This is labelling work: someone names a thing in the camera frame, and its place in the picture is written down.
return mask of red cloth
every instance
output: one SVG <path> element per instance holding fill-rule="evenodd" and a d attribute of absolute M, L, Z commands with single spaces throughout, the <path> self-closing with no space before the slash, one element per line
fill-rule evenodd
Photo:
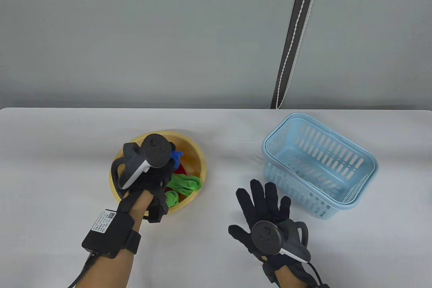
<path fill-rule="evenodd" d="M 183 165 L 180 164 L 179 168 L 177 169 L 177 171 L 174 171 L 174 173 L 175 174 L 186 174 L 186 171 L 185 171 L 185 168 L 183 167 Z"/>

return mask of green cloth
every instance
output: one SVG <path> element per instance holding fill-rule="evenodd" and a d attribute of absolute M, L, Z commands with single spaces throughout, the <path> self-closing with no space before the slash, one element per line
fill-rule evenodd
<path fill-rule="evenodd" d="M 167 191 L 165 192 L 166 196 L 166 204 L 168 208 L 174 207 L 179 204 L 179 194 L 175 191 Z"/>
<path fill-rule="evenodd" d="M 201 179 L 186 174 L 173 174 L 171 181 L 168 182 L 168 188 L 177 191 L 185 196 L 190 196 L 194 191 L 201 190 Z"/>

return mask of forearm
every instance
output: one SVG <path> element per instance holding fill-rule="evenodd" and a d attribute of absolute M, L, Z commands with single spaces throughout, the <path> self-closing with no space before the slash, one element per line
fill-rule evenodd
<path fill-rule="evenodd" d="M 275 271 L 275 274 L 279 281 L 280 288 L 307 288 L 307 284 L 293 275 L 286 265 Z"/>
<path fill-rule="evenodd" d="M 129 212 L 135 221 L 133 230 L 139 231 L 142 217 L 152 202 L 153 195 L 144 191 Z M 98 257 L 94 265 L 77 284 L 77 288 L 125 288 L 131 274 L 134 254 L 122 249 L 114 259 Z"/>

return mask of plastic basket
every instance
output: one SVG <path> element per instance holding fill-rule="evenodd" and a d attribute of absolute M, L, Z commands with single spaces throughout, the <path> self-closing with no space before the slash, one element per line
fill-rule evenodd
<path fill-rule="evenodd" d="M 265 177 L 322 219 L 355 207 L 378 171 L 369 152 L 303 113 L 289 115 L 262 151 Z"/>

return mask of gloved hand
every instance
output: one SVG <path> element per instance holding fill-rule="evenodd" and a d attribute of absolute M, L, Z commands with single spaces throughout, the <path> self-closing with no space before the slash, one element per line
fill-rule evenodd
<path fill-rule="evenodd" d="M 265 184 L 264 194 L 261 183 L 253 179 L 250 182 L 250 190 L 252 192 L 253 203 L 245 189 L 239 188 L 236 191 L 237 200 L 239 201 L 250 230 L 261 220 L 267 220 L 277 224 L 290 218 L 291 199 L 287 196 L 282 197 L 280 207 L 278 207 L 279 199 L 274 183 L 268 182 Z M 304 270 L 300 262 L 283 254 L 263 255 L 254 245 L 250 233 L 246 232 L 238 225 L 230 225 L 228 227 L 228 232 L 233 238 L 243 243 L 243 245 L 247 247 L 247 250 L 258 260 L 264 261 L 263 257 L 266 257 L 267 260 L 264 261 L 263 270 L 270 282 L 276 282 L 276 284 L 279 285 L 274 272 L 286 265 L 298 279 L 305 282 L 308 286 L 316 287 L 317 283 L 315 279 Z"/>
<path fill-rule="evenodd" d="M 176 146 L 171 142 L 170 145 L 171 150 L 174 151 Z M 117 172 L 117 168 L 122 163 L 124 163 L 122 158 L 115 160 L 111 167 L 111 174 Z M 141 193 L 144 190 L 148 190 L 154 195 L 154 198 L 150 206 L 148 206 L 148 216 L 145 216 L 144 219 L 147 219 L 150 223 L 159 223 L 162 216 L 168 213 L 169 208 L 166 203 L 165 188 L 171 180 L 174 171 L 174 164 L 175 161 L 171 158 L 168 163 L 161 168 L 151 167 L 146 173 L 140 174 L 128 189 L 122 190 L 117 181 L 114 181 L 114 187 L 122 198 L 117 210 L 128 212 Z M 129 194 L 127 198 L 123 199 L 127 191 L 129 191 Z"/>

